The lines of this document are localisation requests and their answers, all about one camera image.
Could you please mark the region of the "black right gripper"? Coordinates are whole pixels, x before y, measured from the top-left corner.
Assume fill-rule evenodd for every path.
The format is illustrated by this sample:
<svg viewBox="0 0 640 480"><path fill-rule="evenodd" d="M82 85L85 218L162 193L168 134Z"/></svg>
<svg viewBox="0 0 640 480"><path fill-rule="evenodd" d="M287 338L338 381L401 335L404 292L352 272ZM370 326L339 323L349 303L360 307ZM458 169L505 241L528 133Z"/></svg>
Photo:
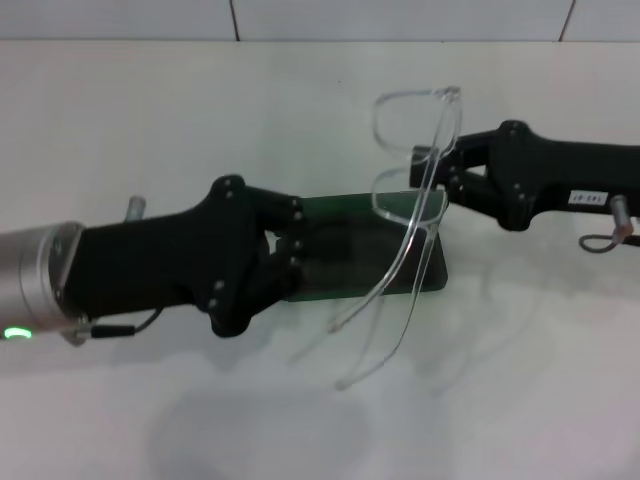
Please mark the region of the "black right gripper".
<svg viewBox="0 0 640 480"><path fill-rule="evenodd" d="M639 215L637 146L551 140L523 122L505 121L444 145L416 146L411 172L422 173L432 153L438 160L437 171L427 174L432 187L444 187L451 203L506 230L526 230L547 211L608 214L617 195L631 216ZM468 171L486 164L487 174Z"/></svg>

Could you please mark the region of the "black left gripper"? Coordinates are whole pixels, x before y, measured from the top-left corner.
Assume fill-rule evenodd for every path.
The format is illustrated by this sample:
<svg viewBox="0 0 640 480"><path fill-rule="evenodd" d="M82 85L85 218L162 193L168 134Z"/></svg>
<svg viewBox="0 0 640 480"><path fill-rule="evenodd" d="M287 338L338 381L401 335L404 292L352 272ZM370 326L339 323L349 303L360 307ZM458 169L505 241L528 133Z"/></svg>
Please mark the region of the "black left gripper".
<svg viewBox="0 0 640 480"><path fill-rule="evenodd" d="M238 336L280 301L334 299L346 286L346 199L219 178L181 213L85 229L65 298L91 319L193 305L216 335ZM280 235L276 251L256 264L267 231Z"/></svg>

